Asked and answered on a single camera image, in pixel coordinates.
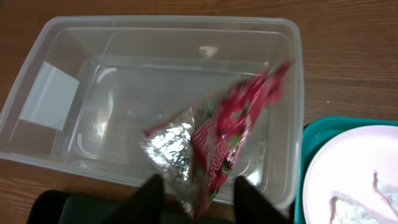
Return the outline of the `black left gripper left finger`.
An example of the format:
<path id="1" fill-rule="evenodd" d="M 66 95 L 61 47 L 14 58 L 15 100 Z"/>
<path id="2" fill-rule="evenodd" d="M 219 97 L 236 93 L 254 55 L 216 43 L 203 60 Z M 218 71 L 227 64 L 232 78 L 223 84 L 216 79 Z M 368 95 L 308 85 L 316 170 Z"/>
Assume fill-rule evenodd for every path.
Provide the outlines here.
<path id="1" fill-rule="evenodd" d="M 153 175 L 106 220 L 105 224 L 157 224 L 164 206 L 164 183 Z"/>

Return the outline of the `white tissue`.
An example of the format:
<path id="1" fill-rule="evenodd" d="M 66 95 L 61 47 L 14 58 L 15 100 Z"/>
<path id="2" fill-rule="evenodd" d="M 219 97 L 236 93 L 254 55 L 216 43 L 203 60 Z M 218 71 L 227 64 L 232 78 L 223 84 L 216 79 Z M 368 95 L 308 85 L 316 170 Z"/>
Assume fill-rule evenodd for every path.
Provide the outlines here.
<path id="1" fill-rule="evenodd" d="M 372 192 L 381 200 L 369 205 L 337 192 L 330 200 L 329 223 L 397 223 L 397 186 L 373 173 Z"/>

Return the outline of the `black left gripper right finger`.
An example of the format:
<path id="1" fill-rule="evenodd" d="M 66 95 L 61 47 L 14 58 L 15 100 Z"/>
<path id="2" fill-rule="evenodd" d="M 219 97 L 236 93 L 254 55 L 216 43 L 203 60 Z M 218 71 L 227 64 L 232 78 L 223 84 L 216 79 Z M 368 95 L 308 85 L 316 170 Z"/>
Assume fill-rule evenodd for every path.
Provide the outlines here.
<path id="1" fill-rule="evenodd" d="M 237 224 L 289 224 L 243 176 L 234 180 L 234 214 Z"/>

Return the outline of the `red snack wrapper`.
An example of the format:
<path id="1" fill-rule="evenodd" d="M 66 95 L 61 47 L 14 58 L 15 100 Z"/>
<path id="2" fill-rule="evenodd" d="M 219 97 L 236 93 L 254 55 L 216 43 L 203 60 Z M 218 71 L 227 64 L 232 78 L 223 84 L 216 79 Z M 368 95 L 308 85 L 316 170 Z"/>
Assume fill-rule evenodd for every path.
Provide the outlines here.
<path id="1" fill-rule="evenodd" d="M 260 113 L 280 100 L 293 64 L 286 60 L 238 80 L 144 132 L 141 148 L 192 218 L 202 215 L 224 186 Z"/>

